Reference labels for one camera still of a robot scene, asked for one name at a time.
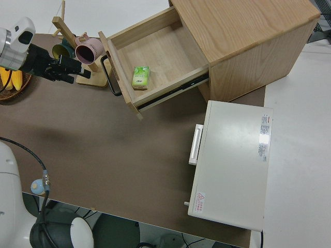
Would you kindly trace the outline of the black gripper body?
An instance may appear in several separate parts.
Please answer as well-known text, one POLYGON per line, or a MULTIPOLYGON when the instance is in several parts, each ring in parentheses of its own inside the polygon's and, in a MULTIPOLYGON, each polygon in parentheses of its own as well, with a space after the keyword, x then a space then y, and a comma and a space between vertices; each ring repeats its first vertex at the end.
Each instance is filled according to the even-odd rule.
POLYGON ((57 60, 49 55, 49 52, 39 46, 30 44, 25 60, 25 72, 42 78, 54 78, 54 68, 57 60))

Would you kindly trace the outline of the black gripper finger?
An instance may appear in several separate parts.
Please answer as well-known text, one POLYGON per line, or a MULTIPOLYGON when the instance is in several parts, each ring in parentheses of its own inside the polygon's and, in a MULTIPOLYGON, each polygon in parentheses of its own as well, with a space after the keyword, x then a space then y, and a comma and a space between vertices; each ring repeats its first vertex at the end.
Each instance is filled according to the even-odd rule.
POLYGON ((71 57, 60 55, 58 58, 58 64, 67 74, 79 74, 82 72, 81 62, 71 57))
POLYGON ((53 81, 63 81, 63 82, 66 82, 66 83, 73 83, 74 82, 74 78, 72 76, 67 75, 65 73, 62 73, 62 72, 52 71, 50 73, 50 76, 51 76, 53 81))

